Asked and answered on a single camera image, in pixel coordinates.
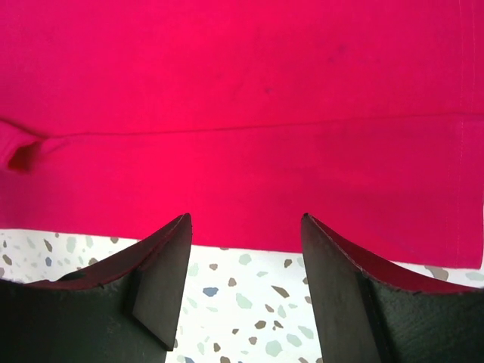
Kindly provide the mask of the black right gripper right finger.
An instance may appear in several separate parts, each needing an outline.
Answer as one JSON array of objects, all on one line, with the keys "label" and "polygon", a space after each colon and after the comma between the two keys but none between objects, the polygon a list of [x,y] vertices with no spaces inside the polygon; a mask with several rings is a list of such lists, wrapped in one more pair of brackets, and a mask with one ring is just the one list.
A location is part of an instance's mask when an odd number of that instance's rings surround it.
[{"label": "black right gripper right finger", "polygon": [[483,291],[394,264],[304,215],[302,254],[325,362],[481,362]]}]

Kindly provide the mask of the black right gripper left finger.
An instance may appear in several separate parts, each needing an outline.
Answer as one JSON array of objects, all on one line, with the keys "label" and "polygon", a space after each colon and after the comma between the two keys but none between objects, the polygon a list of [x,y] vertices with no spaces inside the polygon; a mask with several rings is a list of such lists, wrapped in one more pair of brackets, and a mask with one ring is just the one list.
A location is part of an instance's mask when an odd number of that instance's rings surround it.
[{"label": "black right gripper left finger", "polygon": [[56,281],[1,282],[3,362],[163,362],[175,345],[192,242],[181,215]]}]

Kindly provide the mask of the magenta red t shirt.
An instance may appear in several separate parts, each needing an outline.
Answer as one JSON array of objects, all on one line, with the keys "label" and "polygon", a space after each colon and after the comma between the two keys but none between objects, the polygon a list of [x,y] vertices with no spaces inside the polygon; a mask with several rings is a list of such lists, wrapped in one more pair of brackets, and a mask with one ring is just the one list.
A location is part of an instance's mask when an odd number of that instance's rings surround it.
[{"label": "magenta red t shirt", "polygon": [[481,1],[3,1],[1,226],[483,258]]}]

